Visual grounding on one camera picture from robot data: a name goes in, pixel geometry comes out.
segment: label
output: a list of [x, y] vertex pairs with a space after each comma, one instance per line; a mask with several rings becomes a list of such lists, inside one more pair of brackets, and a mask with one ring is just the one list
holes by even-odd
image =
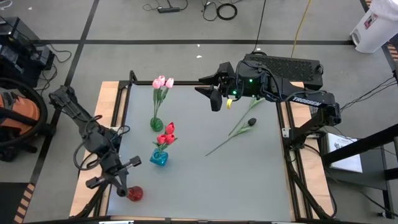
[[322, 103], [316, 102], [316, 101], [312, 101], [312, 100], [306, 100], [303, 98], [299, 98], [299, 97], [294, 97], [292, 101], [298, 102], [298, 103], [304, 103], [306, 105], [312, 105], [312, 106], [319, 106]]
[[364, 23], [365, 29], [368, 29], [378, 17], [379, 16], [377, 16], [375, 13], [372, 13], [371, 16], [369, 16], [369, 18], [366, 19]]

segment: red glass ball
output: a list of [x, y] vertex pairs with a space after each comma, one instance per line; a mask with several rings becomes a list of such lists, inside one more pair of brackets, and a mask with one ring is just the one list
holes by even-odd
[[143, 195], [144, 191], [142, 190], [142, 188], [138, 186], [133, 186], [129, 188], [129, 195], [127, 196], [127, 198], [133, 202], [138, 202], [142, 199]]

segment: small vase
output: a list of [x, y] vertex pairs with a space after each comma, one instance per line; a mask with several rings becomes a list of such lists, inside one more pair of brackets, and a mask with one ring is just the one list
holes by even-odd
[[169, 154], [165, 151], [160, 152], [158, 149], [154, 150], [152, 156], [150, 157], [150, 161], [156, 165], [164, 166], [167, 163], [167, 159], [169, 158]]
[[143, 195], [144, 191], [142, 190], [142, 188], [140, 188], [139, 186], [133, 186], [129, 187], [129, 194], [127, 195], [127, 198], [133, 202], [138, 202], [142, 199]]
[[160, 118], [153, 117], [150, 119], [150, 127], [155, 132], [163, 130], [163, 121]]

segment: green glass vase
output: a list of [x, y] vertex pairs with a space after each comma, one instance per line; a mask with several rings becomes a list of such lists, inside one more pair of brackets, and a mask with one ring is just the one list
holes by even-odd
[[163, 130], [163, 121], [160, 118], [153, 117], [150, 119], [150, 127], [155, 132]]

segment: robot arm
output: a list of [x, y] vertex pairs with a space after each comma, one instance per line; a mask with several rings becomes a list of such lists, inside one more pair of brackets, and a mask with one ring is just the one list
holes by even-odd
[[210, 99], [211, 110], [219, 111], [222, 97], [235, 96], [233, 101], [242, 96], [264, 97], [267, 101], [293, 101], [318, 108], [317, 114], [299, 128], [292, 127], [286, 134], [293, 146], [302, 147], [305, 138], [323, 126], [341, 123], [340, 107], [331, 93], [323, 90], [309, 90], [290, 83], [288, 79], [277, 77], [261, 62], [242, 60], [236, 71], [229, 62], [220, 64], [214, 75], [200, 78], [199, 82], [210, 85], [198, 86], [196, 91]]
[[138, 156], [133, 157], [128, 163], [122, 164], [116, 149], [119, 149], [121, 137], [116, 131], [105, 128], [96, 120], [100, 116], [92, 117], [77, 101], [75, 91], [72, 87], [61, 86], [58, 90], [49, 95], [51, 104], [56, 109], [62, 110], [76, 123], [82, 138], [82, 144], [87, 151], [98, 156], [98, 163], [103, 171], [101, 177], [94, 177], [86, 181], [86, 186], [93, 189], [103, 182], [113, 184], [117, 188], [119, 196], [127, 194], [126, 178], [127, 169], [131, 166], [138, 166], [141, 160]]

